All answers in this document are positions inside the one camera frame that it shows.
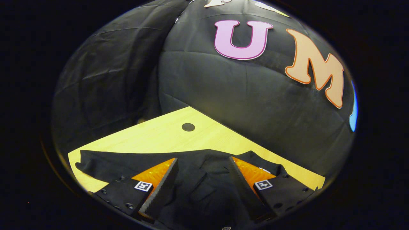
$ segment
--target round hole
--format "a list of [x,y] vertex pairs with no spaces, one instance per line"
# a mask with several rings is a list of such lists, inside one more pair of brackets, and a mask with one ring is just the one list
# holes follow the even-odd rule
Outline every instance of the round hole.
[[195,126],[193,124],[190,124],[190,123],[184,123],[182,125],[182,129],[187,131],[187,132],[190,132],[190,131],[195,130]]
[[280,208],[281,206],[283,206],[282,203],[277,203],[277,204],[275,204],[275,205],[273,206],[273,208]]
[[126,203],[125,206],[129,209],[133,209],[133,204],[131,203]]

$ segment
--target letter m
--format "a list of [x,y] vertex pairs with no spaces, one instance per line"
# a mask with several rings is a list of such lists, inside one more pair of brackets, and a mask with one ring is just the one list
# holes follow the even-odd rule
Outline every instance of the letter m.
[[315,44],[304,34],[292,29],[287,29],[287,32],[295,40],[295,57],[293,65],[285,68],[285,73],[298,82],[309,84],[311,76],[308,66],[311,63],[316,89],[321,90],[332,78],[325,95],[335,107],[341,108],[344,91],[344,68],[341,63],[332,54],[328,54],[325,61]]

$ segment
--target letter u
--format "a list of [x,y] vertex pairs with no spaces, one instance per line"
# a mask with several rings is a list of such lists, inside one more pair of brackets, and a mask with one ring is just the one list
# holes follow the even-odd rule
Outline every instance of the letter u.
[[273,28],[269,23],[248,21],[247,25],[253,27],[252,39],[246,47],[237,47],[231,43],[234,27],[240,22],[236,20],[223,20],[215,23],[217,27],[214,48],[228,58],[237,60],[250,60],[263,54],[267,45],[267,31]]

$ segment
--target decorative letter cutout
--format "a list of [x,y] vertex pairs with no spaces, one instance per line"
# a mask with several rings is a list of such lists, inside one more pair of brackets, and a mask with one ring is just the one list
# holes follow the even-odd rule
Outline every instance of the decorative letter cutout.
[[248,21],[247,25],[253,27],[252,39],[247,47],[237,47],[231,43],[234,27],[240,22],[236,20],[223,20],[215,23],[217,27],[214,47],[216,51],[228,58],[237,60],[250,60],[263,54],[267,45],[267,31],[273,26],[258,21]]
[[352,109],[352,114],[349,116],[349,126],[351,130],[355,132],[355,128],[357,126],[357,117],[358,117],[358,100],[357,100],[357,93],[355,91],[354,83],[352,83],[352,88],[354,89],[354,107]]
[[278,13],[278,14],[283,15],[283,16],[290,17],[290,16],[288,16],[287,14],[285,14],[285,13],[283,13],[283,12],[277,10],[277,9],[274,9],[274,8],[271,7],[271,6],[267,6],[266,4],[261,3],[261,2],[257,2],[257,1],[255,1],[255,2],[256,2],[255,5],[258,6],[258,7],[260,7],[260,8],[263,8],[263,9],[266,9],[266,10],[270,10],[270,11],[274,11],[274,12],[276,12],[276,13]]
[[211,0],[207,5],[204,5],[204,6],[206,8],[207,7],[221,6],[221,5],[224,5],[225,2],[231,2],[231,0]]
[[335,107],[341,108],[344,91],[344,68],[341,63],[332,54],[328,54],[324,61],[311,39],[292,29],[287,29],[287,32],[295,40],[295,57],[293,65],[285,68],[285,73],[298,82],[309,84],[311,76],[308,74],[308,64],[311,63],[316,89],[321,90],[332,78],[325,95]]

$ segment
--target light wood tabletop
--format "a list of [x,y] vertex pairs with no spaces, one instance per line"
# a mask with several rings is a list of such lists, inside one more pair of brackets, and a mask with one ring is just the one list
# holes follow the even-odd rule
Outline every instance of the light wood tabletop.
[[[184,131],[182,125],[185,123],[193,124],[195,129]],[[213,149],[234,155],[251,150],[265,160],[282,164],[289,175],[310,189],[322,188],[325,181],[324,177],[270,152],[192,107],[165,114],[93,141],[70,152],[68,158],[80,185],[86,191],[97,192],[108,183],[97,180],[75,167],[75,163],[81,161],[80,150],[170,153],[203,149]]]

